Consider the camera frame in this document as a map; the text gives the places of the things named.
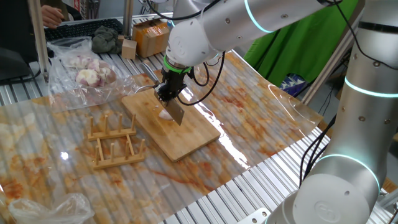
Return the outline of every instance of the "person's hand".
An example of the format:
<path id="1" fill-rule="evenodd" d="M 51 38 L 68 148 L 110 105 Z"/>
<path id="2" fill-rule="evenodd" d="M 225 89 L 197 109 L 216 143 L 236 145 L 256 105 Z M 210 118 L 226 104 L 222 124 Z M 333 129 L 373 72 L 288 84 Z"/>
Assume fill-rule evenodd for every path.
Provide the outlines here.
<path id="1" fill-rule="evenodd" d="M 43 24 L 51 29 L 56 29 L 62 22 L 63 15 L 61 9 L 51 6 L 42 6 Z"/>

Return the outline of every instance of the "green backdrop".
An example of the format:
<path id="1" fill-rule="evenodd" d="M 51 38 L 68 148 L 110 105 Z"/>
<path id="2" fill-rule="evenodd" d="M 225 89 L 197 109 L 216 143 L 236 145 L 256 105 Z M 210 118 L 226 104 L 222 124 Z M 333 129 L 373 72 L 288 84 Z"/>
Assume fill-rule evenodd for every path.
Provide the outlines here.
<path id="1" fill-rule="evenodd" d="M 358 0 L 345 0 L 340 4 L 347 18 L 357 3 Z M 289 73 L 311 82 L 331 57 L 345 27 L 337 7 L 326 7 L 255 40 L 244 59 L 276 86 Z"/>

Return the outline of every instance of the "clear plastic bag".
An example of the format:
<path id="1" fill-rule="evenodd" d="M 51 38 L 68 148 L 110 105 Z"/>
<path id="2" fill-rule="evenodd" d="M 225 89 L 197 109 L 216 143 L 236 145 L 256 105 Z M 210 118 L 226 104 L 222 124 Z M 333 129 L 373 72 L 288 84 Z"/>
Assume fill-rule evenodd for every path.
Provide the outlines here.
<path id="1" fill-rule="evenodd" d="M 8 206 L 18 224 L 80 224 L 94 215 L 83 194 L 67 194 L 52 209 L 27 199 L 18 199 Z"/>
<path id="2" fill-rule="evenodd" d="M 103 59 L 115 72 L 116 81 L 105 86 L 90 87 L 75 81 L 80 70 L 100 57 L 91 51 L 91 38 L 79 37 L 48 43 L 54 51 L 49 74 L 49 99 L 53 112 L 96 106 L 133 94 L 137 85 L 131 74 L 112 60 Z"/>

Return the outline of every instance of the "blue object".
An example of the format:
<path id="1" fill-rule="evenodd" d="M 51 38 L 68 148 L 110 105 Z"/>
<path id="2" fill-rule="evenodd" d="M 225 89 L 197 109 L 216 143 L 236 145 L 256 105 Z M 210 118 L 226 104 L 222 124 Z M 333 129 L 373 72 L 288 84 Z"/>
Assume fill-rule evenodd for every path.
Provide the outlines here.
<path id="1" fill-rule="evenodd" d="M 291 96 L 295 96 L 306 84 L 307 82 L 300 75 L 291 73 L 285 77 L 279 88 Z"/>

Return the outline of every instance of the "cutting board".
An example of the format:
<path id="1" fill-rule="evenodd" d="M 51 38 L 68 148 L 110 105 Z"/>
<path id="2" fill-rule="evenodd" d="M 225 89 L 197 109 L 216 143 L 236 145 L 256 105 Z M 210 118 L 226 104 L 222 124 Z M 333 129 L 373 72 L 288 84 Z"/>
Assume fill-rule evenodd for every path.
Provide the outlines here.
<path id="1" fill-rule="evenodd" d="M 159 117 L 162 105 L 154 96 L 154 89 L 126 96 L 122 103 L 136 115 L 137 122 L 173 162 L 216 140 L 220 132 L 194 106 L 184 106 L 179 126 Z"/>

